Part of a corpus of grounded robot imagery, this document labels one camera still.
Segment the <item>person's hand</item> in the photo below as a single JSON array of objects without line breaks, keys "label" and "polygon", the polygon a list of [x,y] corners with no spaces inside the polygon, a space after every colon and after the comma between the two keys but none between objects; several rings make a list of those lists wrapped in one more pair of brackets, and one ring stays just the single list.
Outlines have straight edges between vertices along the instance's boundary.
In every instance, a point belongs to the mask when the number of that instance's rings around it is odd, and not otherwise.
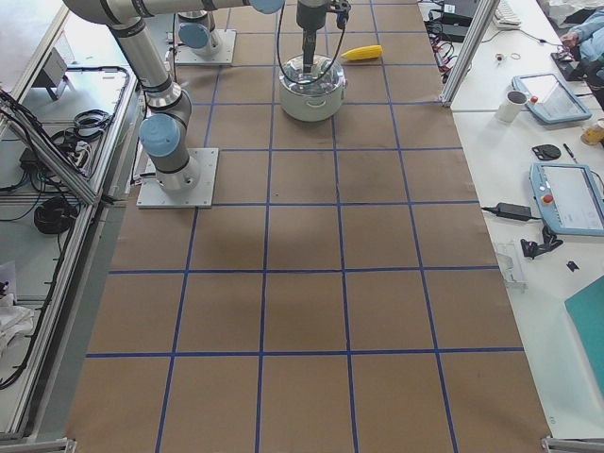
[{"label": "person's hand", "polygon": [[579,34],[577,32],[568,32],[561,36],[561,43],[566,48],[574,48],[579,44]]}]

